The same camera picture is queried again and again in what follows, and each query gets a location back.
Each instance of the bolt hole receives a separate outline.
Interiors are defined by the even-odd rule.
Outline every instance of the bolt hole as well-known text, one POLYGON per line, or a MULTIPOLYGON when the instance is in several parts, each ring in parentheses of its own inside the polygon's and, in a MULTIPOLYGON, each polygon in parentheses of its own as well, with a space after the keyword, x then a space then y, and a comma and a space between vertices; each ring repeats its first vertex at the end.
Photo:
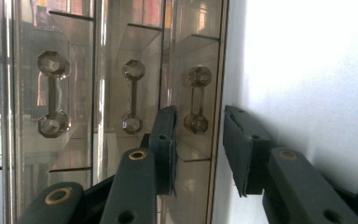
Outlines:
POLYGON ((120 224, 129 224, 135 220, 135 214, 132 211, 125 211, 118 216, 118 223, 120 224))
POLYGON ((146 153, 144 151, 134 151, 130 153, 129 157, 133 161, 139 161, 146 157, 146 153))
POLYGON ((51 196, 51 199, 57 201, 65 197, 65 195, 66 195, 65 191, 57 191, 51 196))
POLYGON ((342 217, 332 210, 324 210, 324 217, 327 218, 327 220, 330 222, 342 223, 342 217))

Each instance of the metal door handle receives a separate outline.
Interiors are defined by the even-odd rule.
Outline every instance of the metal door handle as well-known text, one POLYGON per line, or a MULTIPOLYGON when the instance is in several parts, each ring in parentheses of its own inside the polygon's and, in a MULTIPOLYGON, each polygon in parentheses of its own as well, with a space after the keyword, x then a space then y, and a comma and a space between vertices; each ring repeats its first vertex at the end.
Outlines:
POLYGON ((208 130, 208 120, 202 115, 203 93, 211 80, 211 71, 203 66, 193 67, 186 74, 186 82, 191 86, 191 109, 185 117, 184 125, 195 134, 208 130))
POLYGON ((128 110, 122 117, 122 129, 128 134, 138 133, 143 128, 142 119, 136 115, 137 82, 145 76, 145 66, 137 60, 130 60, 123 66, 123 75, 129 82, 128 110))
POLYGON ((70 117, 62 111, 60 80, 71 72, 70 62, 56 51, 45 51, 37 57, 37 67, 48 77, 48 113, 38 121, 38 131, 46 138, 56 138, 71 127, 70 117))

